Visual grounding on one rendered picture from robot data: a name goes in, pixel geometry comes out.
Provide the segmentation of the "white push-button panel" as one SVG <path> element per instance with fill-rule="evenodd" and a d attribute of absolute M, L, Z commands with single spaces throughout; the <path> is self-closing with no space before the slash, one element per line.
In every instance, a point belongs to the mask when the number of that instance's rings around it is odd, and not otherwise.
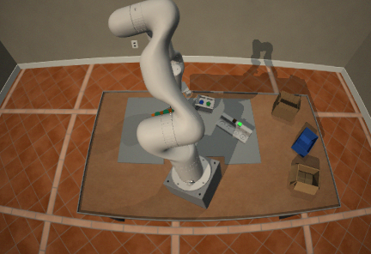
<path fill-rule="evenodd" d="M 196 104 L 195 104 L 196 110 L 212 113 L 215 99 L 211 97 L 207 97 L 207 96 L 198 94 Z"/>

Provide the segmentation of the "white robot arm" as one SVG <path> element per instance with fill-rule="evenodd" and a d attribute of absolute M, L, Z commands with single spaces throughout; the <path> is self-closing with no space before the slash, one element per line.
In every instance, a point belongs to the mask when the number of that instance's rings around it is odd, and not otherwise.
<path fill-rule="evenodd" d="M 148 153 L 171 161 L 172 178 L 180 189 L 195 191 L 207 184 L 211 170 L 209 162 L 198 156 L 195 143 L 204 136 L 204 121 L 186 99 L 192 93 L 182 81 L 183 57 L 171 41 L 178 24 L 179 9 L 172 0 L 135 3 L 115 10 L 108 20 L 110 31 L 120 38 L 147 32 L 149 43 L 140 57 L 145 86 L 174 112 L 141 121 L 137 140 Z"/>

